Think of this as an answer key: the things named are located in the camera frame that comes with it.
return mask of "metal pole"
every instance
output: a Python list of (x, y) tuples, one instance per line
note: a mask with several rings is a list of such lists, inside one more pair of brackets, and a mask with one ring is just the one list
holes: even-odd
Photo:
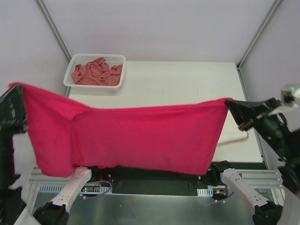
[(252, 50), (254, 49), (255, 45), (257, 44), (257, 41), (259, 40), (259, 38), (261, 37), (261, 35), (263, 34), (264, 30), (266, 29), (266, 27), (268, 26), (268, 24), (270, 23), (271, 19), (273, 18), (273, 16), (275, 15), (275, 13), (277, 12), (280, 4), (283, 2), (284, 0), (275, 0), (272, 7), (269, 9), (267, 15), (265, 16), (265, 18), (263, 19), (261, 25), (259, 26), (257, 32), (255, 33), (253, 39), (250, 42), (250, 45), (248, 46), (247, 50), (245, 51), (242, 59), (240, 60), (240, 62), (237, 65), (237, 69), (238, 71), (240, 71), (240, 69), (242, 68), (242, 66), (245, 64), (245, 61), (247, 60), (248, 56), (250, 55), (250, 53), (252, 52)]
[[(240, 84), (242, 86), (242, 89), (243, 89), (243, 93), (244, 93), (244, 96), (245, 96), (245, 100), (246, 101), (249, 101), (249, 95), (248, 95), (248, 92), (247, 92), (247, 89), (246, 89), (246, 86), (245, 86), (245, 83), (243, 81), (243, 77), (242, 75), (240, 74), (240, 70), (238, 70), (238, 74), (239, 74), (239, 79), (240, 79)], [(261, 139), (259, 138), (259, 134), (256, 130), (254, 130), (254, 134), (255, 134), (255, 137), (256, 137), (256, 141), (257, 141), (257, 145), (258, 145), (258, 149), (261, 153), (261, 156), (262, 156), (262, 160), (264, 161), (264, 163), (266, 164), (267, 168), (269, 168), (269, 165), (267, 163), (267, 160), (265, 160), (265, 154), (263, 152), (263, 146), (262, 146), (262, 142), (261, 142)]]
[(46, 5), (44, 4), (44, 1), (43, 0), (35, 0), (35, 2), (37, 3), (37, 6), (41, 10), (41, 12), (42, 12), (42, 14), (43, 14), (43, 16), (44, 16), (47, 24), (49, 25), (50, 30), (52, 31), (55, 39), (57, 40), (57, 42), (58, 42), (58, 44), (59, 44), (62, 52), (66, 56), (68, 62), (70, 62), (70, 60), (71, 60), (72, 57), (70, 56), (70, 53), (68, 52), (68, 50), (67, 50), (67, 48), (66, 48), (66, 46), (65, 46), (65, 44), (64, 44), (64, 42), (63, 42), (63, 40), (62, 40), (62, 38), (60, 36), (60, 34), (59, 34), (59, 32), (58, 32), (58, 30), (57, 30), (57, 28), (56, 28), (56, 26), (55, 26), (55, 24), (54, 24), (54, 22), (53, 22), (53, 20), (52, 20), (52, 18), (50, 16), (50, 14), (49, 14), (49, 12), (48, 12), (48, 10), (46, 8)]

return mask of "red cloth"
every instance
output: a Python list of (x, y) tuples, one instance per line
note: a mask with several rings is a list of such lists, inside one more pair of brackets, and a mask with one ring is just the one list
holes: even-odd
[(123, 65), (112, 66), (101, 57), (86, 65), (77, 65), (71, 74), (74, 84), (117, 86), (120, 83)]
[(23, 83), (37, 165), (66, 177), (116, 165), (205, 174), (227, 115), (225, 98), (195, 105), (95, 109)]

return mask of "metal frame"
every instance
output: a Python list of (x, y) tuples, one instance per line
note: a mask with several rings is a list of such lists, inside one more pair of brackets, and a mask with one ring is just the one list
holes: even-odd
[[(236, 170), (242, 174), (243, 180), (255, 189), (270, 189), (275, 204), (284, 203), (284, 192), (282, 179), (278, 171), (275, 170)], [(27, 205), (29, 212), (32, 213), (34, 204), (39, 191), (43, 193), (59, 193), (67, 184), (71, 177), (58, 178), (49, 177), (41, 173), (41, 170), (35, 166), (31, 173), (28, 184)]]
[(69, 51), (67, 50), (67, 47), (65, 45), (65, 43), (63, 42), (61, 36), (60, 36), (60, 33), (58, 32), (49, 12), (48, 12), (48, 9), (46, 8), (46, 5), (44, 3), (43, 0), (35, 0), (38, 8), (40, 9), (41, 13), (43, 14), (51, 32), (53, 33), (58, 45), (60, 46), (60, 49), (62, 50), (62, 52), (64, 53), (66, 59), (68, 60), (68, 62), (70, 62), (71, 60), (71, 55), (69, 53)]
[[(239, 74), (239, 79), (240, 79), (240, 84), (242, 86), (242, 89), (243, 89), (243, 92), (244, 92), (244, 96), (245, 96), (245, 100), (246, 101), (249, 101), (249, 95), (248, 95), (248, 92), (247, 92), (247, 88), (245, 86), (245, 83), (243, 81), (243, 77), (241, 75), (241, 72), (240, 72), (240, 69), (238, 69), (237, 67), (237, 70), (238, 70), (238, 74)], [(261, 139), (259, 138), (259, 134), (256, 130), (254, 130), (254, 134), (255, 134), (255, 137), (256, 137), (256, 141), (257, 141), (257, 145), (258, 145), (258, 149), (261, 153), (261, 156), (262, 156), (262, 161), (266, 164), (267, 168), (268, 168), (268, 164), (266, 162), (266, 157), (265, 157), (265, 153), (263, 151), (263, 146), (262, 146), (262, 142), (261, 142)]]
[(256, 46), (258, 40), (260, 39), (260, 37), (264, 33), (265, 29), (269, 25), (270, 21), (272, 20), (273, 16), (277, 12), (279, 6), (281, 5), (281, 3), (283, 1), (284, 0), (275, 0), (274, 1), (273, 5), (271, 6), (271, 8), (269, 9), (269, 11), (266, 14), (265, 18), (263, 19), (261, 25), (259, 26), (257, 32), (255, 33), (254, 37), (252, 38), (249, 46), (247, 47), (244, 55), (242, 56), (240, 62), (238, 63), (238, 65), (237, 65), (238, 71), (240, 71), (240, 69), (242, 68), (242, 66), (245, 64), (245, 62), (246, 62), (247, 58), (249, 57), (250, 53), (252, 52), (252, 50)]

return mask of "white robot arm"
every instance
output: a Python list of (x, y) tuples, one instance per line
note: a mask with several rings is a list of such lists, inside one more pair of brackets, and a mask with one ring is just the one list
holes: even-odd
[(65, 187), (50, 202), (37, 209), (33, 216), (25, 207), (14, 225), (66, 225), (75, 198), (90, 179), (91, 170), (87, 167), (78, 167)]
[(253, 190), (228, 162), (220, 162), (212, 168), (224, 184), (248, 203), (255, 225), (300, 225), (300, 129), (289, 131), (282, 114), (300, 105), (300, 84), (285, 86), (281, 95), (281, 102), (274, 98), (263, 102), (225, 102), (239, 129), (254, 128), (285, 162), (285, 166), (278, 168), (285, 189), (284, 208)]

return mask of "metal surface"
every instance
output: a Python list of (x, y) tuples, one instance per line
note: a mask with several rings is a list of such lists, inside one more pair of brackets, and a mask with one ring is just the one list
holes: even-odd
[(62, 38), (61, 38), (61, 36), (59, 34), (59, 32), (58, 32), (58, 30), (57, 30), (57, 28), (56, 28), (56, 26), (55, 26), (55, 24), (54, 24), (54, 22), (53, 22), (53, 20), (52, 20), (52, 18), (50, 16), (50, 14), (49, 14), (49, 12), (47, 10), (47, 7), (44, 4), (44, 1), (43, 0), (35, 0), (35, 2), (37, 3), (37, 6), (41, 10), (41, 12), (42, 12), (42, 14), (43, 14), (43, 16), (44, 16), (47, 24), (49, 25), (50, 30), (52, 31), (55, 39), (57, 40), (57, 43), (59, 44), (62, 52), (64, 53), (64, 55), (66, 57), (66, 59), (68, 60), (68, 62), (70, 62), (70, 60), (71, 60), (70, 53), (67, 50), (67, 48), (66, 48), (66, 46), (65, 46), (65, 44), (64, 44), (64, 42), (63, 42), (63, 40), (62, 40)]
[[(272, 199), (270, 190), (263, 196)], [(55, 194), (39, 193), (34, 210)], [(234, 195), (225, 203), (203, 206), (209, 197), (157, 195), (104, 195), (84, 200), (77, 197), (68, 224), (70, 225), (253, 225), (250, 210)]]
[(275, 0), (272, 7), (270, 8), (270, 10), (268, 11), (267, 15), (265, 16), (265, 18), (263, 19), (261, 25), (259, 26), (257, 32), (255, 33), (253, 39), (250, 42), (250, 45), (248, 46), (247, 50), (245, 51), (242, 59), (240, 60), (237, 68), (238, 70), (240, 70), (242, 68), (242, 66), (245, 64), (248, 56), (250, 55), (250, 53), (252, 52), (253, 48), (255, 47), (257, 41), (259, 40), (259, 38), (261, 37), (261, 35), (263, 34), (264, 30), (266, 29), (266, 27), (268, 26), (268, 24), (270, 23), (271, 19), (273, 18), (273, 16), (275, 15), (275, 13), (277, 12), (280, 4), (283, 2), (284, 0)]

